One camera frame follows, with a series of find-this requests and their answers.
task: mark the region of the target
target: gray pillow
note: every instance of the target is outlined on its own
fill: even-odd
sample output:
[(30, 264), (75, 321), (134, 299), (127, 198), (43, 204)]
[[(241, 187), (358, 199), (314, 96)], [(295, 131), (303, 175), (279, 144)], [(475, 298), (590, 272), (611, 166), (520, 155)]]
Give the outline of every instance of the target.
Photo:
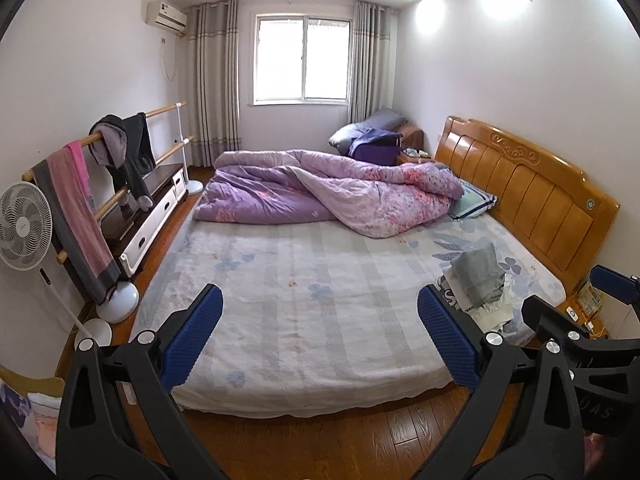
[(364, 121), (341, 127), (329, 137), (329, 145), (338, 150), (338, 153), (341, 155), (347, 156), (354, 139), (357, 139), (367, 130), (377, 128), (379, 130), (394, 132), (405, 122), (404, 117), (396, 114), (390, 108), (382, 108), (382, 110), (378, 110)]

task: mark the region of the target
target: white drawer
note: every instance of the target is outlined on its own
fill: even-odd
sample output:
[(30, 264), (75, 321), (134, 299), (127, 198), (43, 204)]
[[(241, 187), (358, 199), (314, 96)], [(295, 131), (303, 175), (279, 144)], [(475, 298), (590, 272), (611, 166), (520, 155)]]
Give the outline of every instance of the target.
[(175, 197), (180, 200), (183, 195), (184, 192), (186, 191), (187, 186), (184, 183), (184, 171), (180, 170), (178, 171), (178, 173), (176, 173), (174, 175), (174, 192), (175, 192)]
[(140, 230), (131, 240), (124, 252), (120, 255), (120, 263), (127, 273), (127, 276), (133, 276), (136, 272), (142, 258), (151, 247), (151, 244), (158, 236), (158, 232), (164, 225), (166, 218), (175, 209), (178, 199), (175, 195), (175, 187), (172, 187), (167, 194), (158, 201), (154, 210), (146, 218), (145, 222), (140, 226)]

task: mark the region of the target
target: window pane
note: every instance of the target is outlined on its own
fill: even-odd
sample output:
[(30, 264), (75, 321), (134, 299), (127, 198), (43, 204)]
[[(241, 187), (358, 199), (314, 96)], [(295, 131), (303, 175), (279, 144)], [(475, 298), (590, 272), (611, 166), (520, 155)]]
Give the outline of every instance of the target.
[(302, 97), (302, 28), (302, 19), (260, 20), (256, 100)]
[(308, 20), (306, 97), (347, 98), (349, 22)]

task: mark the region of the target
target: electric fan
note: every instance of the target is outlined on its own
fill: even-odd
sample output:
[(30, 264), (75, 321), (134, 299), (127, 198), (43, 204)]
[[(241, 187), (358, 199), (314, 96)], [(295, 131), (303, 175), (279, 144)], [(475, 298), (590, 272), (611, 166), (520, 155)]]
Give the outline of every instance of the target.
[[(30, 182), (19, 182), (0, 196), (0, 257), (9, 267), (31, 270), (39, 266), (47, 254), (52, 234), (51, 209), (40, 188)], [(87, 337), (100, 346), (111, 344), (111, 327), (106, 321), (90, 319), (83, 325), (51, 285), (43, 268), (40, 275), (78, 327), (76, 346)]]

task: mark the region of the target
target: purple comforter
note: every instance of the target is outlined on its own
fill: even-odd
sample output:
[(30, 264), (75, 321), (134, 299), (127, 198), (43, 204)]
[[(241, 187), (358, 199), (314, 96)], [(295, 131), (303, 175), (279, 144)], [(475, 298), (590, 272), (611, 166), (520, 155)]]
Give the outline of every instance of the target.
[(462, 197), (458, 178), (436, 164), (376, 166), (340, 155), (228, 152), (215, 162), (194, 217), (288, 224), (338, 219), (386, 238), (439, 218)]

